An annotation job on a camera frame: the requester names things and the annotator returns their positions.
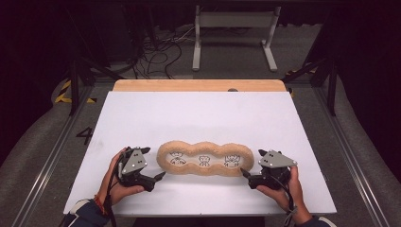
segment hand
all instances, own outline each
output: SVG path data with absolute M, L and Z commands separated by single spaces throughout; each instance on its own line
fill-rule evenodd
M 292 217 L 297 225 L 303 224 L 310 220 L 312 216 L 307 211 L 304 203 L 304 195 L 301 187 L 301 183 L 298 179 L 298 167 L 290 167 L 291 178 L 288 182 L 289 193 L 294 200 L 295 205 L 298 207 L 298 211 Z M 289 211 L 289 200 L 286 191 L 281 188 L 280 190 L 273 190 L 264 185 L 259 185 L 256 189 L 268 197 L 274 199 L 277 204 L 284 210 Z
M 103 177 L 103 181 L 102 181 L 99 191 L 97 193 L 97 195 L 99 196 L 99 200 L 102 204 L 104 203 L 104 199 L 107 196 L 107 187 L 109 186 L 109 180 L 113 174 L 113 168 L 114 168 L 115 164 L 117 163 L 118 158 L 120 157 L 120 154 L 122 152 L 126 151 L 126 149 L 127 148 L 123 148 L 117 154 L 115 154 L 115 156 L 112 158 L 112 161 L 110 162 L 109 169 L 107 170 L 106 174 Z M 113 187 L 110 191 L 110 195 L 112 198 L 112 205 L 117 204 L 123 198 L 125 198 L 127 196 L 137 194 L 137 193 L 143 192 L 145 190 L 145 188 L 140 185 L 125 187 L 125 186 L 121 185 L 121 183 L 118 182 L 118 180 L 115 176 L 113 176 L 112 185 L 113 185 Z

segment sleeve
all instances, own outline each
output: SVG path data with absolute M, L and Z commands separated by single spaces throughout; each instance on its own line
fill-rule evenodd
M 94 200 L 82 200 L 65 216 L 64 227 L 104 226 L 108 221 L 109 218 L 103 216 Z
M 296 227 L 337 227 L 333 222 L 327 218 L 314 216 L 311 220 Z

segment gray floor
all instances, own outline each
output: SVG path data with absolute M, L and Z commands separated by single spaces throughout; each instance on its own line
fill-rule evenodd
M 199 72 L 191 70 L 193 42 L 181 43 L 182 55 L 168 72 L 175 79 L 280 79 L 288 70 L 301 67 L 319 29 L 319 26 L 276 29 L 271 49 L 279 68 L 277 73 L 269 71 L 260 47 L 260 39 L 265 34 L 261 29 L 251 29 L 241 35 L 227 30 L 205 32 Z M 172 60 L 179 50 L 171 47 L 166 54 Z M 151 69 L 164 70 L 164 66 L 152 64 Z M 134 78 L 132 71 L 123 76 Z M 156 73 L 152 77 L 164 78 L 164 75 Z M 333 117 L 323 104 L 325 85 L 311 88 L 307 79 L 308 75 L 301 77 L 288 87 L 294 91 L 295 106 L 338 209 L 337 214 L 326 217 L 338 226 L 399 226 L 400 183 L 358 124 L 340 80 L 337 116 Z M 52 100 L 62 85 L 63 81 L 55 88 Z M 84 103 L 75 116 L 68 115 L 69 103 L 55 103 L 53 109 L 24 134 L 0 168 L 0 226 L 12 226 L 14 221 L 14 226 L 57 226 L 60 223 L 87 149 L 85 138 L 76 135 L 87 127 L 96 127 L 107 92 L 112 88 L 112 81 L 98 77 L 93 88 L 80 89 L 82 94 L 97 98 L 96 103 Z M 266 226 L 282 226 L 283 220 L 282 216 L 266 217 Z M 119 226 L 130 226 L 132 222 L 132 218 L 117 220 Z

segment dark background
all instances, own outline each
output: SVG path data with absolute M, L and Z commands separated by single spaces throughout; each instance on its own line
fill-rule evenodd
M 153 15 L 153 24 L 161 29 L 173 30 L 194 21 L 193 6 L 126 9 L 129 14 L 135 12 L 129 25 L 118 5 L 80 5 L 70 7 L 68 15 L 63 9 L 30 1 L 2 3 L 1 163 L 24 132 L 52 108 L 54 88 L 68 77 L 74 52 L 64 39 L 68 29 L 78 31 L 72 44 L 79 54 L 108 66 L 112 61 L 133 61 L 141 54 L 141 42 L 149 26 L 144 20 L 147 10 Z M 329 12 L 330 8 L 323 7 L 282 8 L 279 24 L 314 25 L 331 20 L 323 27 L 307 61 L 339 50 L 335 58 L 339 75 L 357 118 L 401 181 L 397 167 L 401 162 L 401 19 L 397 7 L 370 1 L 359 8 Z M 74 23 L 61 25 L 56 20 L 59 16 Z

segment white table surface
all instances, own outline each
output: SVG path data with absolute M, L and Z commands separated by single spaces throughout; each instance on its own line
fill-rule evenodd
M 305 130 L 287 92 L 109 92 L 76 177 L 64 214 L 92 198 L 112 157 L 123 147 L 150 147 L 142 174 L 162 172 L 156 162 L 165 142 L 238 143 L 254 153 L 281 150 L 298 162 L 306 206 L 311 213 L 336 213 Z M 118 216 L 265 216 L 283 214 L 275 201 L 251 190 L 243 177 L 166 174 L 152 192 L 123 199 Z

